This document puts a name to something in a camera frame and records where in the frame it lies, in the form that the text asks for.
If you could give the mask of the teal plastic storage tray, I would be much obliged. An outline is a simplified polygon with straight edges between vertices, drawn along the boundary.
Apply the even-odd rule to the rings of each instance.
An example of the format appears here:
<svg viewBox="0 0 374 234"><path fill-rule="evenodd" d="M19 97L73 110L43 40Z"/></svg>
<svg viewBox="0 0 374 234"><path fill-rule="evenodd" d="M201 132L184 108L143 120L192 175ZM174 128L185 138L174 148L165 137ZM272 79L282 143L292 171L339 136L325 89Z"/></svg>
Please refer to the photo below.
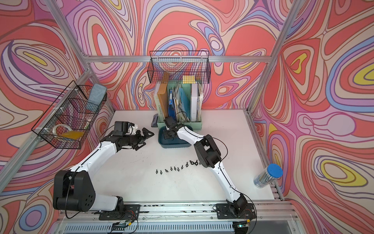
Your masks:
<svg viewBox="0 0 374 234"><path fill-rule="evenodd" d="M181 140L179 138L170 138L165 139L164 132L166 131L166 127L163 126L159 129L158 133L158 143L161 145L162 148L171 149L171 148L187 148L190 147L189 144L185 140Z"/></svg>

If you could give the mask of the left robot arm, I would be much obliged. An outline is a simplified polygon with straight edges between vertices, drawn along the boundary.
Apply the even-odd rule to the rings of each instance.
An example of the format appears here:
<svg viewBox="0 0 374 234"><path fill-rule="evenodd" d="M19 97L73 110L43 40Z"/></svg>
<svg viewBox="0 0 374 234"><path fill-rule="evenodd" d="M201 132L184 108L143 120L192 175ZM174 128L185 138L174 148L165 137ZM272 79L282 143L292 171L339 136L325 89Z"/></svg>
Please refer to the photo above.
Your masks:
<svg viewBox="0 0 374 234"><path fill-rule="evenodd" d="M53 208L76 212L125 212L122 197L96 192L92 177L108 159L121 150L139 150L154 133L146 128L132 134L110 132L81 162L69 170L56 173L53 189Z"/></svg>

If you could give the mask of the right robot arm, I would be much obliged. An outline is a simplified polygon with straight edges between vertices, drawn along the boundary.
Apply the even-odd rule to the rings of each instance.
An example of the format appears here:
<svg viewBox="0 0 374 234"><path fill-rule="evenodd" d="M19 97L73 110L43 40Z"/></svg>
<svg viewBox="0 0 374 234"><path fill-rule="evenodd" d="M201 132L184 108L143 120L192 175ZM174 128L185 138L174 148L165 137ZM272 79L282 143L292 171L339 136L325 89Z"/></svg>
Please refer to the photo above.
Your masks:
<svg viewBox="0 0 374 234"><path fill-rule="evenodd" d="M235 218L244 214L248 205L247 199L243 193L237 190L226 172L221 152L211 135L203 136L181 125L175 128L167 127L164 137L166 139L177 137L194 146L198 161L203 167L212 171L223 189L230 214Z"/></svg>

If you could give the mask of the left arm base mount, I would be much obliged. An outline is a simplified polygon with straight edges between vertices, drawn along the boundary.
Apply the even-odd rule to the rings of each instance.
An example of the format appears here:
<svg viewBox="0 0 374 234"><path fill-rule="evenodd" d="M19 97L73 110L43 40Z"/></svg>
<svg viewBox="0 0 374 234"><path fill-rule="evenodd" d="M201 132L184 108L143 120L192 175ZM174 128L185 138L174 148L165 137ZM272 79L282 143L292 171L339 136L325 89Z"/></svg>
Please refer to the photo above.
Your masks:
<svg viewBox="0 0 374 234"><path fill-rule="evenodd" d="M113 211L101 211L99 212L99 220L137 220L140 214L140 207L138 204L125 204Z"/></svg>

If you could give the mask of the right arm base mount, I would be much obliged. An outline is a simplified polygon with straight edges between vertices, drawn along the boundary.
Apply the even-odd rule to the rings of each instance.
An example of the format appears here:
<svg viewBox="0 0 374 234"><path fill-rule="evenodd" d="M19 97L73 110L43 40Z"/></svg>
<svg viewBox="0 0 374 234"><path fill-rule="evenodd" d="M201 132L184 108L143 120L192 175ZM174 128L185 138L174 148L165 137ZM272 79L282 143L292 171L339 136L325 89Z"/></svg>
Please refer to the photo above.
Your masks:
<svg viewBox="0 0 374 234"><path fill-rule="evenodd" d="M227 203L218 203L213 208L217 213L218 219L249 219L257 218L253 203L249 203L245 208L236 209L233 205Z"/></svg>

